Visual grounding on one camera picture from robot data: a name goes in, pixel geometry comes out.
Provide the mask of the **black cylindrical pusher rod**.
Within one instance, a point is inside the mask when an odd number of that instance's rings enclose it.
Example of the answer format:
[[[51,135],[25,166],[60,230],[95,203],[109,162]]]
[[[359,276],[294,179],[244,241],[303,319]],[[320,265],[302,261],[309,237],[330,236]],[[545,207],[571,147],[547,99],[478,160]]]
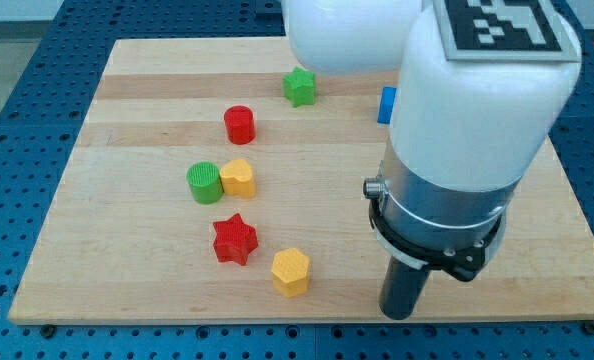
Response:
[[[427,268],[415,269],[391,257],[379,296],[382,313],[393,320],[408,318],[429,274],[430,270]]]

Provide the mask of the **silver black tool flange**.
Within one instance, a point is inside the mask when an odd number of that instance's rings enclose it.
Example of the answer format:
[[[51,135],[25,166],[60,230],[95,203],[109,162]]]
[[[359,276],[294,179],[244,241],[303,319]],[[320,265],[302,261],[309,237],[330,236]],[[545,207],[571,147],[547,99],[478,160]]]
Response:
[[[473,280],[495,256],[515,183],[462,191],[418,176],[388,145],[378,173],[364,181],[369,219],[391,260],[413,271],[440,270]]]

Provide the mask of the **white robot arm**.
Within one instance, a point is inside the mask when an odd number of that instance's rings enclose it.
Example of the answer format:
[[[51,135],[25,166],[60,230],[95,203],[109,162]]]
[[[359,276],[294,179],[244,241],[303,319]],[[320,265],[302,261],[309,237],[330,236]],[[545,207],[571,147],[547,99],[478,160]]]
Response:
[[[288,0],[281,11],[307,69],[399,74],[363,192],[391,256],[379,305],[404,319],[431,271],[470,281],[495,256],[513,192],[577,83],[579,39],[549,1]]]

